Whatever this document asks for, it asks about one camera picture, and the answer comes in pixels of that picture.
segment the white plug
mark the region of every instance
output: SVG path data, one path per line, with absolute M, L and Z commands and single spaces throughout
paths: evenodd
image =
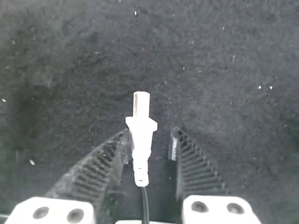
M 149 184 L 148 159 L 151 154 L 153 132 L 157 130 L 157 122 L 150 118 L 150 94 L 135 92 L 133 116 L 126 117 L 126 124 L 133 140 L 133 170 L 135 184 L 146 187 Z

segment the gray carpet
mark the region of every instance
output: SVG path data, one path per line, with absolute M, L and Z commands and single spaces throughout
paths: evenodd
M 125 128 L 145 90 L 153 220 L 174 216 L 180 126 L 264 224 L 298 223 L 298 61 L 295 0 L 0 1 L 0 212 Z M 140 217 L 129 170 L 124 183 L 119 218 Z

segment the power cord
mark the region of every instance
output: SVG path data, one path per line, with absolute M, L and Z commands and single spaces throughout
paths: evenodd
M 146 192 L 146 187 L 141 187 L 141 195 L 142 195 L 142 207 L 143 207 L 142 224 L 150 224 L 150 210 L 149 210 L 149 201 L 148 201 L 148 194 Z

